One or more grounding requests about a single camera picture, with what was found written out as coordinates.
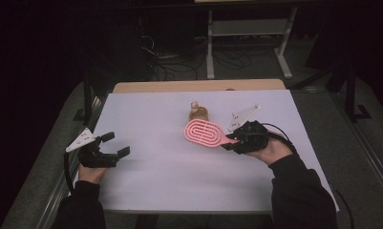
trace black sleeve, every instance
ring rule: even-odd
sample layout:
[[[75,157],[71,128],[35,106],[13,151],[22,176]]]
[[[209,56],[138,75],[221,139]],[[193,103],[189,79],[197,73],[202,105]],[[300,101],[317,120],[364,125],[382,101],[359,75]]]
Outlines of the black sleeve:
[[[275,176],[271,198],[275,228],[337,228],[333,199],[298,155],[283,157],[269,168]]]
[[[52,229],[106,228],[98,196],[98,184],[82,180],[76,182],[73,194],[60,202]]]

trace white table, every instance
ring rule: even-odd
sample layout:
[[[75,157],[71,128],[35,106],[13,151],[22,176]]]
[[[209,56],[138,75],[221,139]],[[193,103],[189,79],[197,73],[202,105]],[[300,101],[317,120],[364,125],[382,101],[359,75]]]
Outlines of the white table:
[[[224,130],[232,113],[260,105],[260,111],[250,120],[283,129],[301,159],[317,171],[331,193],[287,90],[110,94],[94,134],[116,134],[116,138],[101,144],[101,152],[110,154],[131,146],[131,154],[101,181],[100,201],[105,210],[211,214],[271,211],[273,174],[263,162],[184,138],[183,128],[194,100],[206,107],[210,121]]]

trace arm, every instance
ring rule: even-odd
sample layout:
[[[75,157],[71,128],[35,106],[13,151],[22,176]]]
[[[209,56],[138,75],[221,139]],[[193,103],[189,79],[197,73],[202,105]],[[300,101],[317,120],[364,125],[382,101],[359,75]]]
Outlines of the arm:
[[[80,164],[74,192],[60,202],[52,225],[53,229],[106,227],[98,196],[99,182],[107,170],[107,168],[86,168]]]
[[[271,138],[265,149],[248,155],[262,160],[274,173],[275,228],[337,228],[334,202],[319,176],[281,141]]]

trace pink brush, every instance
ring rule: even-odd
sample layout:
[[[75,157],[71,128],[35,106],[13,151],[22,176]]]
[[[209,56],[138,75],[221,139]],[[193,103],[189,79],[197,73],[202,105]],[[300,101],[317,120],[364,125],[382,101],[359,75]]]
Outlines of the pink brush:
[[[238,142],[238,140],[227,138],[218,124],[201,119],[188,122],[184,129],[184,135],[187,140],[207,147]]]

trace person's left hand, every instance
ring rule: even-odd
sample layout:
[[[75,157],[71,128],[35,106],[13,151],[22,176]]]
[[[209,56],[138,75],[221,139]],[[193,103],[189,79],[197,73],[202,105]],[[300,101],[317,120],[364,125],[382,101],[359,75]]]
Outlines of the person's left hand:
[[[109,169],[110,168],[88,168],[80,164],[78,166],[78,180],[85,180],[94,184],[99,184]]]

